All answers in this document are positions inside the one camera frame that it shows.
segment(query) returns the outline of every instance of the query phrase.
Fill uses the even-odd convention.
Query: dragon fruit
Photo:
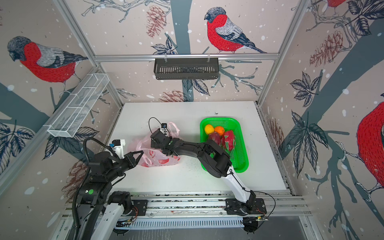
[[[221,145],[228,151],[232,151],[235,148],[235,134],[232,130],[224,133],[223,138],[221,139]]]
[[[213,140],[215,143],[217,143],[218,145],[220,145],[220,142],[221,142],[221,136],[219,133],[217,132],[213,132],[211,133],[210,135],[208,135],[208,139],[211,139]]]

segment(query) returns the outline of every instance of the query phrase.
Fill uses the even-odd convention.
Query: bullfinch illustration
[[[232,23],[222,7],[208,10],[204,20],[208,21],[208,39],[218,49],[218,53],[221,51],[235,53],[236,50],[243,48],[265,53],[244,35],[241,28]]]
[[[8,52],[13,61],[20,60],[36,77],[51,83],[63,83],[76,75],[76,66],[87,57],[32,42],[30,39],[17,36],[8,42]]]
[[[384,188],[384,102],[381,102],[372,112],[365,116],[358,127],[358,154],[351,154],[345,151],[344,145],[341,142],[336,142],[341,145],[344,151],[344,157],[348,154],[362,161],[371,174],[376,178],[377,184],[371,190],[367,190],[359,182],[355,184],[362,187],[367,193],[367,202],[371,202],[371,194],[373,191]]]

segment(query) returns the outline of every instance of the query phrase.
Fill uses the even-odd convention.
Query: black metal basket
[[[157,80],[217,79],[218,58],[156,58],[154,73]]]

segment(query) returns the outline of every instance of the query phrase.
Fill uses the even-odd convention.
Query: white wire basket
[[[107,74],[94,73],[48,129],[54,137],[73,137],[109,83]]]

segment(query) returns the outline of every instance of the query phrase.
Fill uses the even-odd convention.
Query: bird head
[[[17,36],[8,42],[9,56],[12,58],[13,61],[26,61],[24,47],[29,43],[31,43],[31,40],[23,36]]]
[[[226,15],[224,8],[214,7],[207,11],[207,14],[204,17],[204,20],[207,20],[209,23],[212,23],[214,19],[219,15]]]

